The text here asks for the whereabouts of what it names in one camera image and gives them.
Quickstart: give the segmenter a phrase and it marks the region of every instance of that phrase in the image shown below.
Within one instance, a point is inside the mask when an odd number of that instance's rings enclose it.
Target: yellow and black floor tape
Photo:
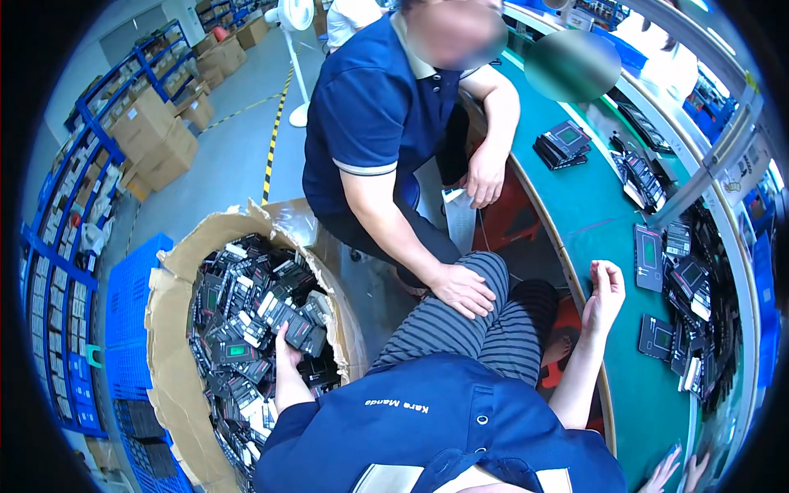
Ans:
[[[261,100],[260,100],[260,101],[258,101],[257,103],[252,103],[252,104],[250,104],[249,106],[247,106],[246,108],[243,108],[243,109],[241,109],[241,110],[239,110],[239,111],[236,111],[235,113],[233,113],[233,114],[231,114],[231,115],[229,115],[229,116],[226,116],[226,117],[224,117],[223,119],[221,119],[221,120],[217,121],[216,123],[212,123],[212,124],[210,124],[208,127],[206,127],[206,128],[205,128],[205,130],[203,130],[203,132],[207,132],[208,130],[210,130],[210,129],[213,129],[214,127],[216,127],[217,125],[219,125],[220,123],[223,123],[223,122],[225,122],[225,121],[228,121],[228,120],[230,120],[232,117],[236,116],[237,114],[241,114],[241,113],[244,113],[244,112],[245,112],[245,111],[247,111],[247,110],[251,110],[251,109],[252,109],[252,108],[254,108],[255,106],[257,106],[257,105],[259,105],[259,104],[263,104],[263,103],[265,103],[266,101],[268,101],[269,99],[276,98],[277,96],[280,96],[280,95],[282,95],[282,94],[280,94],[280,93],[277,93],[277,94],[274,94],[274,95],[270,95],[270,96],[268,96],[266,99],[261,99]]]
[[[279,96],[279,107],[277,108],[277,116],[274,118],[274,129],[271,131],[271,142],[268,145],[268,160],[266,162],[266,177],[263,182],[263,200],[260,205],[268,204],[268,189],[271,187],[271,165],[274,164],[274,147],[277,144],[277,132],[279,131],[279,121],[282,119],[282,108],[285,106],[285,96],[288,95],[288,87],[290,87],[290,78],[293,77],[294,66],[290,65],[288,70],[288,78],[285,79],[285,88]]]

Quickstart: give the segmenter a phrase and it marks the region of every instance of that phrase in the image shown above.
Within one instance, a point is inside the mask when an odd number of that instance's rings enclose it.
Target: polo shirt collar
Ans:
[[[406,32],[408,31],[408,27],[406,26],[406,18],[403,17],[400,12],[395,12],[391,15],[389,21],[392,23],[392,28],[394,28],[394,32],[397,33],[398,39],[400,39],[402,49],[406,51],[408,63],[411,65],[413,75],[416,76],[417,79],[426,79],[427,77],[436,75],[436,69],[433,68],[433,66],[429,63],[425,63],[420,60],[419,57],[416,56],[415,53],[408,47],[408,39],[406,38]]]

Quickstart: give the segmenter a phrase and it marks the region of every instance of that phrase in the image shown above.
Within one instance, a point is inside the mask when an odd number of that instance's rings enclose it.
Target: white electric fan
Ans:
[[[301,89],[301,97],[304,104],[296,108],[288,117],[288,121],[294,127],[304,127],[307,125],[307,108],[309,107],[309,96],[307,88],[304,87],[304,79],[301,77],[301,68],[298,65],[298,58],[294,51],[293,39],[290,37],[292,31],[304,31],[312,24],[312,16],[315,14],[312,0],[279,0],[276,9],[266,12],[266,22],[279,22],[282,32],[285,33],[285,41],[290,52],[290,60],[294,64],[294,72],[298,79],[298,86]]]

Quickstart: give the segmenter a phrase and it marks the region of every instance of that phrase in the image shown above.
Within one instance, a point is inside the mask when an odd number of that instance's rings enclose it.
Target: white wall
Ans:
[[[196,0],[117,0],[101,12],[63,69],[44,110],[44,121],[60,144],[68,138],[63,122],[74,108],[74,102],[97,75],[104,75],[112,69],[99,40],[136,15],[161,5],[167,20],[178,19],[189,44],[194,45],[205,37],[196,15],[190,15],[187,10],[190,7],[194,10],[195,4]]]

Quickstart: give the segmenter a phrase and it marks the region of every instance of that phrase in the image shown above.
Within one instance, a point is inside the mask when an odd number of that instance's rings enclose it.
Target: white shirt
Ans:
[[[376,0],[334,0],[326,14],[329,48],[339,48],[356,34],[357,29],[381,18]]]
[[[668,34],[654,22],[649,29],[642,31],[643,23],[644,17],[631,10],[628,18],[611,34],[626,41],[649,59],[641,70],[642,80],[651,80],[657,88],[666,89],[674,99],[684,101],[698,81],[696,55],[680,43],[671,51],[663,51]]]

